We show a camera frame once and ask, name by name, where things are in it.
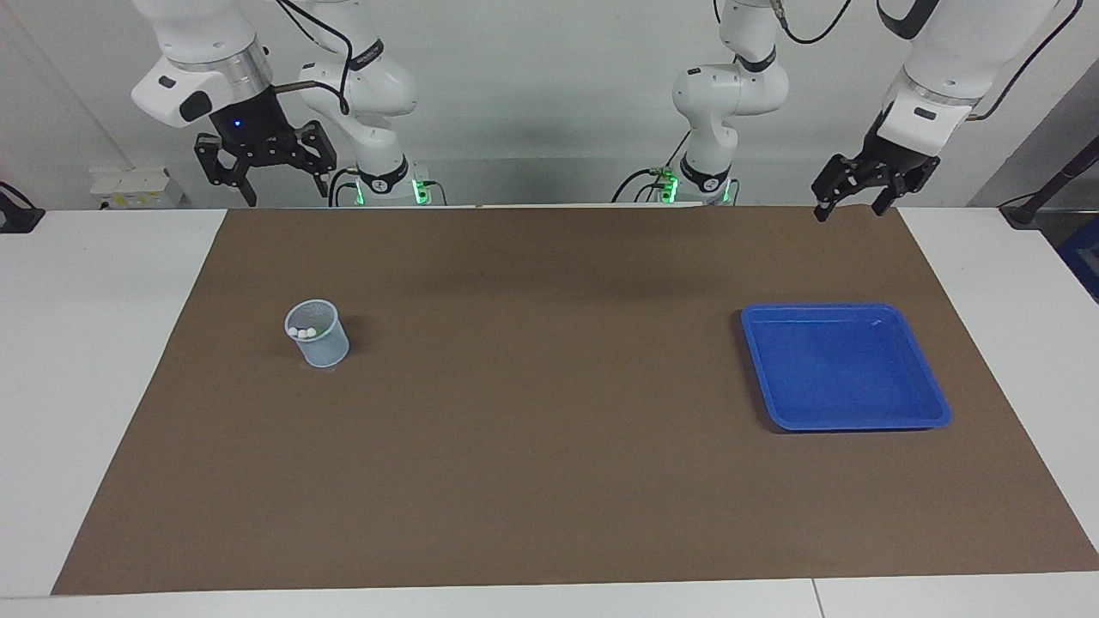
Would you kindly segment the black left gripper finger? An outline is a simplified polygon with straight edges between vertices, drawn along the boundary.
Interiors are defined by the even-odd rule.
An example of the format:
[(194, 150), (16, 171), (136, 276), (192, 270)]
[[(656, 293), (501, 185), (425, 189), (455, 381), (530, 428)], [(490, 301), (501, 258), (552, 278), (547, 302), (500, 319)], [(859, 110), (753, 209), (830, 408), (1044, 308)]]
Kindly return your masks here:
[(890, 180), (884, 184), (882, 192), (876, 196), (874, 203), (872, 203), (872, 211), (874, 211), (875, 216), (884, 216), (893, 206), (896, 200), (917, 190), (918, 187), (912, 188), (912, 183), (907, 176), (892, 176)]
[(813, 211), (817, 221), (826, 222), (841, 200), (863, 191), (866, 187), (865, 179), (866, 161), (848, 158), (843, 154), (835, 154), (829, 158), (828, 164), (811, 183), (811, 190), (817, 200)]

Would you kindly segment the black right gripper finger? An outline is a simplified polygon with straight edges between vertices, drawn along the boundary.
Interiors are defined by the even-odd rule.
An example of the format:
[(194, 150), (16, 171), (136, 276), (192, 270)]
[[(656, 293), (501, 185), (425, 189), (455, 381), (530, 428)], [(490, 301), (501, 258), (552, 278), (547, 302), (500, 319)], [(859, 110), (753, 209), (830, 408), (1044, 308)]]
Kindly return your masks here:
[(325, 126), (318, 120), (310, 120), (295, 129), (292, 136), (291, 166), (298, 172), (309, 173), (319, 195), (329, 198), (331, 176), (337, 168), (337, 152), (328, 137)]
[(224, 186), (235, 189), (249, 208), (258, 206), (258, 196), (247, 178), (252, 165), (247, 158), (236, 155), (231, 166), (221, 161), (223, 152), (221, 137), (209, 133), (197, 133), (195, 137), (195, 154), (206, 173), (207, 180), (213, 186)]

